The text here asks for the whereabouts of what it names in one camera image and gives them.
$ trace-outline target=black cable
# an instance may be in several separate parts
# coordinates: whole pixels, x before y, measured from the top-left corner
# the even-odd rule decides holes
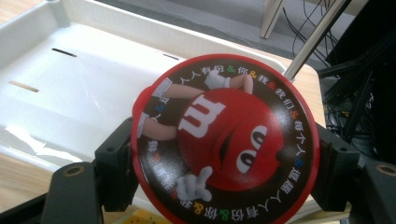
[[[290,22],[290,20],[289,20],[289,17],[288,17],[288,15],[287,15],[286,10],[285,10],[284,7],[283,7],[283,13],[285,14],[286,21],[288,22],[289,27],[290,27],[291,30],[296,34],[296,37],[297,37],[297,36],[300,37],[300,39],[301,39],[303,42],[305,42],[305,41],[306,41],[306,37],[303,36],[303,35],[301,35],[300,33],[298,33],[297,28],[295,28],[294,25],[291,24],[291,22]],[[292,53],[293,53],[293,55],[295,56],[295,52],[294,52],[294,43],[293,43],[293,46],[292,46]],[[327,65],[326,62],[325,62],[322,58],[320,58],[320,56],[318,56],[318,54],[321,54],[322,57],[325,57],[320,51],[318,51],[317,49],[315,49],[313,53],[314,53],[314,54],[315,54],[326,66],[329,67],[329,65]]]

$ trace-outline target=metal rod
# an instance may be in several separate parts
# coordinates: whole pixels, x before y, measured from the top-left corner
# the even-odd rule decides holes
[[[311,36],[306,40],[303,47],[298,52],[297,56],[291,62],[289,68],[285,72],[285,77],[292,81],[297,73],[303,67],[306,60],[318,46],[323,37],[329,32],[334,23],[338,20],[347,5],[351,0],[335,0],[334,4],[326,12],[317,28],[314,30]]]

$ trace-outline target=round lid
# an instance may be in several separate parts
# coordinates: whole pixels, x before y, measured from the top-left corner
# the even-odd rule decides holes
[[[175,223],[284,223],[318,173],[318,133],[299,92],[237,55],[189,59],[137,98],[134,169]]]

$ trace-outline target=slot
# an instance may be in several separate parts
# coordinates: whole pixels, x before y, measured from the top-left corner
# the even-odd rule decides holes
[[[52,50],[56,51],[56,52],[59,52],[59,53],[62,53],[62,54],[65,54],[65,55],[68,55],[68,56],[71,56],[71,57],[74,57],[74,58],[77,58],[76,54],[72,54],[72,53],[69,53],[69,52],[61,50],[61,49],[52,49]]]
[[[38,92],[38,89],[33,88],[33,87],[31,87],[31,86],[28,86],[28,85],[25,85],[25,84],[20,83],[20,82],[17,82],[17,81],[9,81],[8,83],[11,84],[11,85],[17,86],[17,87],[19,87],[19,88],[26,89],[26,90],[28,90],[28,91]]]

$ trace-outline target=wooden table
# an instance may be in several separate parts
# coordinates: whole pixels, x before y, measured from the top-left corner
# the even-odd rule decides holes
[[[39,2],[41,0],[0,0],[0,25]],[[286,66],[291,62],[291,60],[266,52],[258,52],[274,57]],[[305,98],[315,121],[324,126],[325,119],[317,72],[305,65],[296,76],[293,85]],[[0,213],[47,192],[50,178],[51,172],[49,171],[0,154]],[[105,221],[111,223],[133,210],[135,207],[131,206],[125,213],[105,213]]]

